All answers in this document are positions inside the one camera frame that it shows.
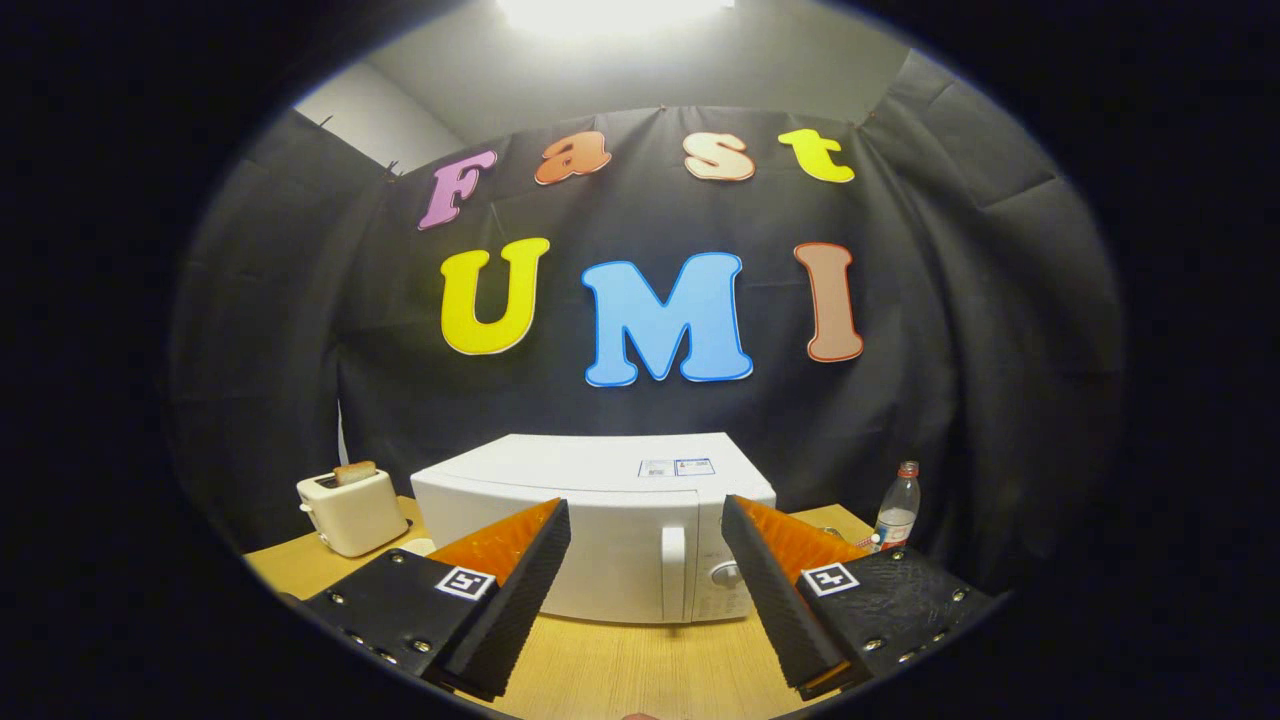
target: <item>wooden table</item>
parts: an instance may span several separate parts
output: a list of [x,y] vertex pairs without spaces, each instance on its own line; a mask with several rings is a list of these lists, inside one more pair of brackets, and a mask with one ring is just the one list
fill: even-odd
[[[316,533],[251,552],[250,566],[271,588],[308,598],[390,547],[430,537],[413,498],[399,497],[410,530],[360,557],[342,557]],[[860,541],[872,528],[838,505],[794,512]],[[776,717],[801,702],[786,685],[777,655],[751,611],[745,619],[689,625],[618,625],[539,615],[516,662],[507,694],[488,703],[527,720],[659,720]]]

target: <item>bread slice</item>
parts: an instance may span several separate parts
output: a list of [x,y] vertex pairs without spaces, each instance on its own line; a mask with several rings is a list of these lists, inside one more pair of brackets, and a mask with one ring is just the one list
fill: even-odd
[[333,477],[337,478],[339,486],[360,482],[365,478],[372,478],[376,473],[378,466],[374,465],[372,460],[352,462],[351,465],[343,465],[342,468],[333,469]]

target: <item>light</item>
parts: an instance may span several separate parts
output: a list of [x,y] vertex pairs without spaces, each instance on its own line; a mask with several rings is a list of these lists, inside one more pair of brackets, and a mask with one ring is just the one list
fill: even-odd
[[641,33],[733,8],[733,0],[498,0],[513,27],[570,38]]

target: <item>blue letter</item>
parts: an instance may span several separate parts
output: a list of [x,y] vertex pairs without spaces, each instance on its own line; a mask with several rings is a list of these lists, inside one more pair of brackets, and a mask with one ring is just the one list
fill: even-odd
[[636,380],[640,372],[627,360],[627,337],[653,379],[666,379],[685,331],[689,357],[680,364],[680,374],[686,379],[701,383],[750,375],[751,359],[737,337],[733,304],[733,278],[741,269],[737,255],[694,255],[685,260],[663,304],[631,263],[588,268],[582,284],[595,293],[595,364],[586,369],[588,384],[620,387]]

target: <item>microwave door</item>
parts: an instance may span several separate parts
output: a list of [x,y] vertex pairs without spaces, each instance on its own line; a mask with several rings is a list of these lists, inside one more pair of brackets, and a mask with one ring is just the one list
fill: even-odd
[[698,520],[695,491],[575,491],[573,539],[541,611],[604,623],[689,621]]

